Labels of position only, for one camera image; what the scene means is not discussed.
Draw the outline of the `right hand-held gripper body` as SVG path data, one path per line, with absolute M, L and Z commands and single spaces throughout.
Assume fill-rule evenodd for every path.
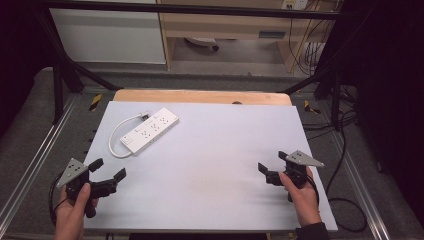
M 319 203 L 319 193 L 316 184 L 312 177 L 308 175 L 306 168 L 307 166 L 324 167 L 324 163 L 314 159 L 313 157 L 300 150 L 288 154 L 285 163 L 286 165 L 284 173 L 292 180 L 294 185 L 298 188 L 302 188 L 306 182 L 311 183 L 317 194 Z M 265 180 L 267 184 L 272 184 L 274 186 L 284 186 L 277 171 L 270 171 L 268 169 L 268 172 L 265 174 Z

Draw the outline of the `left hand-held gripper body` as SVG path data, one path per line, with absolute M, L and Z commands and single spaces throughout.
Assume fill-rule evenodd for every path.
M 91 186 L 90 197 L 92 199 L 108 197 L 117 191 L 118 184 L 115 183 L 113 177 L 108 180 L 93 182 L 89 179 L 91 173 L 94 172 L 89 171 L 88 165 L 84 165 L 82 162 L 72 158 L 56 186 L 58 189 L 65 187 L 67 198 L 70 200 L 77 198 L 85 183 L 89 183 Z M 91 201 L 88 201 L 85 206 L 85 215 L 87 218 L 93 218 L 96 215 L 95 207 Z

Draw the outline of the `person's right hand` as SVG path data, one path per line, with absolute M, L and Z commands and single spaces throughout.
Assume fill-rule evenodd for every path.
M 321 223 L 318 197 L 313 185 L 306 182 L 302 188 L 298 188 L 285 173 L 280 172 L 279 177 L 292 198 L 299 225 L 306 227 Z

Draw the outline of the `person's left hand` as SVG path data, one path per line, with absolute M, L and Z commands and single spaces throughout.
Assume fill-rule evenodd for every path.
M 56 210 L 54 240 L 83 240 L 85 206 L 88 201 L 91 201 L 94 207 L 98 204 L 98 199 L 92 199 L 90 194 L 91 186 L 85 183 L 76 200 L 69 202 L 65 188 L 61 190 L 60 205 Z

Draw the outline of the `white power strip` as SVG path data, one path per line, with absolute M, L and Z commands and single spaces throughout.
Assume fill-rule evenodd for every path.
M 167 108 L 162 108 L 121 137 L 120 141 L 133 155 L 138 155 L 178 123 L 178 116 Z

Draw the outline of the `yellow black tape strip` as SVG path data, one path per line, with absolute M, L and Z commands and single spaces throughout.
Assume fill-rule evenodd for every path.
M 321 114 L 319 109 L 312 108 L 308 100 L 304 100 L 304 110 L 306 112 L 312 112 L 314 114 Z
M 96 110 L 101 98 L 102 98 L 102 94 L 97 94 L 97 95 L 94 96 L 94 98 L 93 98 L 93 100 L 90 104 L 89 111 L 92 112 L 92 111 Z

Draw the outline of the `wooden table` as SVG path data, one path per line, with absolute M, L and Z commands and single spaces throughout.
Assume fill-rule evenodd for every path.
M 114 101 L 291 106 L 287 94 L 239 91 L 121 89 Z

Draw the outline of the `white cabinet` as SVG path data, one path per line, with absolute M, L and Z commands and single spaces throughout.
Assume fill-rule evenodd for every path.
M 77 62 L 164 64 L 157 13 L 50 10 L 67 54 Z

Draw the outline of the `office chair base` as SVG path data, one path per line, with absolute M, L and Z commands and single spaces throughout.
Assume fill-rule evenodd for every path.
M 210 47 L 213 51 L 218 51 L 219 46 L 213 38 L 186 38 L 186 41 L 203 47 Z

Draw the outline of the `light wooden desk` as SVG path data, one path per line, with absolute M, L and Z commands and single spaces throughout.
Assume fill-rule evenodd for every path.
M 282 9 L 283 0 L 156 0 L 159 4 Z M 308 0 L 304 10 L 337 12 L 337 0 Z M 300 63 L 307 42 L 324 43 L 332 29 L 328 20 L 243 16 L 159 15 L 163 36 L 172 38 L 270 39 L 277 43 L 286 69 L 291 73 Z

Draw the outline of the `aluminium rail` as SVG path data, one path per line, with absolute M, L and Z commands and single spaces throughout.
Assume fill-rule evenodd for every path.
M 63 115 L 59 118 L 58 122 L 53 124 L 49 129 L 49 132 L 47 133 L 46 137 L 44 138 L 31 162 L 29 163 L 24 174 L 20 178 L 13 193 L 5 203 L 4 207 L 0 210 L 0 237 L 5 234 L 14 216 L 16 215 L 16 212 L 22 204 L 27 192 L 29 191 L 29 188 L 34 182 L 34 179 L 42 168 L 45 159 L 49 155 L 50 150 L 56 142 L 56 139 L 61 133 L 75 106 L 75 103 L 79 100 L 79 98 L 79 94 L 71 94 L 68 97 L 64 106 Z
M 368 227 L 372 232 L 375 240 L 390 240 L 390 234 L 382 220 L 380 213 L 376 207 L 374 200 L 371 197 L 368 188 L 362 179 L 357 167 L 354 164 L 353 158 L 347 149 L 347 141 L 343 139 L 341 132 L 335 131 L 332 137 L 341 153 L 342 166 L 348 176 L 349 182 L 353 188 L 356 199 L 363 210 Z

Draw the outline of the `wall socket plate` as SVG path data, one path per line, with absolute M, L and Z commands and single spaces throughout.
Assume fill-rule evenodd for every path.
M 282 9 L 287 10 L 304 10 L 308 4 L 308 0 L 283 0 Z

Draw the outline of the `black metal frame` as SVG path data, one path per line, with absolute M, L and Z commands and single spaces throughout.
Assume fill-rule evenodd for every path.
M 268 17 L 288 19 L 319 19 L 319 20 L 345 20 L 350 16 L 337 12 L 299 11 L 299 10 L 271 10 L 246 7 L 221 7 L 221 6 L 199 6 L 199 5 L 176 5 L 176 4 L 148 4 L 128 2 L 106 2 L 106 1 L 78 1 L 78 0 L 33 0 L 29 3 L 37 22 L 49 39 L 53 56 L 55 57 L 54 89 L 55 89 L 55 118 L 57 123 L 63 113 L 61 80 L 64 80 L 72 92 L 82 92 L 84 86 L 78 76 L 79 73 L 108 90 L 120 90 L 119 86 L 107 82 L 88 69 L 76 63 L 68 56 L 55 30 L 54 24 L 47 20 L 49 9 L 71 9 L 71 10 L 94 10 L 94 11 L 116 11 L 116 12 L 146 12 L 167 13 L 187 15 L 223 15 L 243 17 Z

